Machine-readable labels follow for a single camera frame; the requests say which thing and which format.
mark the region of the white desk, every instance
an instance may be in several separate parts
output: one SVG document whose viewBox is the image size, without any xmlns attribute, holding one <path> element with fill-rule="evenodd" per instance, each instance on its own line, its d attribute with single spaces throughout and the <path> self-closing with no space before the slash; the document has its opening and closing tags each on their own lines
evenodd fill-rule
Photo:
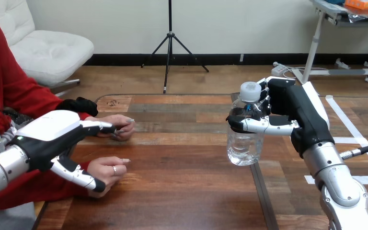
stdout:
<svg viewBox="0 0 368 230">
<path fill-rule="evenodd" d="M 317 29 L 315 31 L 314 38 L 312 39 L 310 52 L 308 54 L 307 64 L 305 71 L 302 74 L 299 69 L 293 69 L 292 72 L 296 76 L 297 80 L 304 84 L 308 81 L 310 75 L 368 75 L 368 69 L 330 69 L 330 70 L 311 70 L 312 63 L 314 61 L 315 53 L 317 52 L 318 44 L 320 41 L 322 23 L 328 21 L 335 26 L 344 27 L 368 27 L 368 22 L 350 23 L 348 19 L 347 9 L 344 7 L 330 4 L 324 0 L 311 0 L 315 6 L 315 12 L 319 14 L 319 20 Z"/>
</svg>

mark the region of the white bottle cap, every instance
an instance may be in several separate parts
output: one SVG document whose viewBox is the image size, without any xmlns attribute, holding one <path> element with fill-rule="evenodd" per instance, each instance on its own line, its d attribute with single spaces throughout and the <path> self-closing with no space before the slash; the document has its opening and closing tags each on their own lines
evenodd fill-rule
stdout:
<svg viewBox="0 0 368 230">
<path fill-rule="evenodd" d="M 241 100 L 244 102 L 256 102 L 260 99 L 262 87 L 256 82 L 248 81 L 241 85 Z"/>
</svg>

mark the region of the white cushioned chair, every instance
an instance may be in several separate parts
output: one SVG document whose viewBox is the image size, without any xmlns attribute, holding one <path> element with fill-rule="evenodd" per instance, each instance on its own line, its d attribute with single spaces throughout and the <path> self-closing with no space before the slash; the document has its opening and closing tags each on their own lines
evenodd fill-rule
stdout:
<svg viewBox="0 0 368 230">
<path fill-rule="evenodd" d="M 0 28 L 27 76 L 55 88 L 80 80 L 64 81 L 93 54 L 92 42 L 84 37 L 35 30 L 26 0 L 0 0 Z"/>
</svg>

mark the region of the plastic water bottle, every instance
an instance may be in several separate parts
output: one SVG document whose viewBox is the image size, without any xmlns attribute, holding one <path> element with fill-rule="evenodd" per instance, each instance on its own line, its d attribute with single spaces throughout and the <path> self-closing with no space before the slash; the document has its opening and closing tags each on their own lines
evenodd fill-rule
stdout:
<svg viewBox="0 0 368 230">
<path fill-rule="evenodd" d="M 261 91 L 262 87 L 256 82 L 243 83 L 241 94 L 233 102 L 230 115 L 255 119 L 266 116 L 266 110 L 259 101 Z M 262 153 L 263 138 L 263 133 L 235 131 L 229 126 L 227 152 L 230 161 L 239 166 L 256 163 Z"/>
</svg>

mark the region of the robotic arm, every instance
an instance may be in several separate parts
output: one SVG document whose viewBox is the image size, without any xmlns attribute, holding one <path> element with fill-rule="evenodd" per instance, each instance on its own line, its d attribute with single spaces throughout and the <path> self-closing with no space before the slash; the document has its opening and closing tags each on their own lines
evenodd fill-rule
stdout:
<svg viewBox="0 0 368 230">
<path fill-rule="evenodd" d="M 55 110 L 17 130 L 7 146 L 0 146 L 0 191 L 31 170 L 51 170 L 87 189 L 102 192 L 104 182 L 92 177 L 64 155 L 86 136 L 114 133 L 115 126 L 99 121 L 80 121 L 77 113 Z"/>
<path fill-rule="evenodd" d="M 304 159 L 317 188 L 321 207 L 330 230 L 368 230 L 368 193 L 351 174 L 345 159 L 365 153 L 359 149 L 339 154 L 329 132 L 329 119 L 310 82 L 295 85 L 295 80 L 269 77 L 258 82 L 268 87 L 269 109 L 282 116 L 260 120 L 229 116 L 229 125 L 241 131 L 269 135 L 290 135 L 291 142 Z"/>
</svg>

